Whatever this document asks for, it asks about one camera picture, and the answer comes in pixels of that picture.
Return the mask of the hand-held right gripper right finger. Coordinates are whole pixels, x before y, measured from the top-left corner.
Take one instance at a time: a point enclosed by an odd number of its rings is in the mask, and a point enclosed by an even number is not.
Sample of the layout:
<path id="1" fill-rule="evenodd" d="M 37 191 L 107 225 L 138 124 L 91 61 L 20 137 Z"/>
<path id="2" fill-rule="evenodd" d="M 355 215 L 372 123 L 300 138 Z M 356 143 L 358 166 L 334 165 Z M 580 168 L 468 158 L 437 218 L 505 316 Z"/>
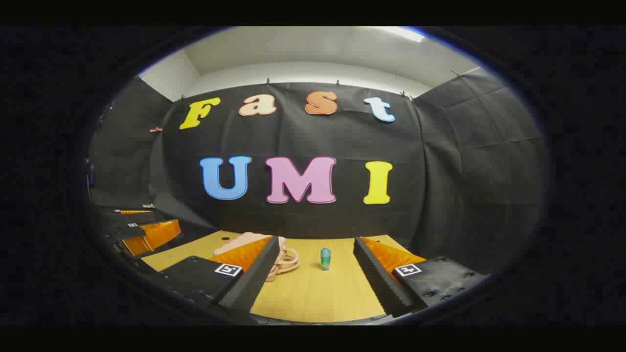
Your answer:
<path id="1" fill-rule="evenodd" d="M 424 259 L 369 238 L 353 254 L 385 314 L 398 318 L 438 305 L 487 278 L 445 256 Z"/>

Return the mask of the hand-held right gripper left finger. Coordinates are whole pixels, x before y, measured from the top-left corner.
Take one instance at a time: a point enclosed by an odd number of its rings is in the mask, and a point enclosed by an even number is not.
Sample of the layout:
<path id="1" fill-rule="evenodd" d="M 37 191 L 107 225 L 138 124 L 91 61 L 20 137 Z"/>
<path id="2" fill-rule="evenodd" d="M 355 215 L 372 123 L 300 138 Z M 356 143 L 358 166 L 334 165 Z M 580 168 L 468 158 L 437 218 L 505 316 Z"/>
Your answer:
<path id="1" fill-rule="evenodd" d="M 189 256 L 161 275 L 168 289 L 203 309 L 249 312 L 279 250 L 279 239 L 266 236 L 210 259 Z"/>

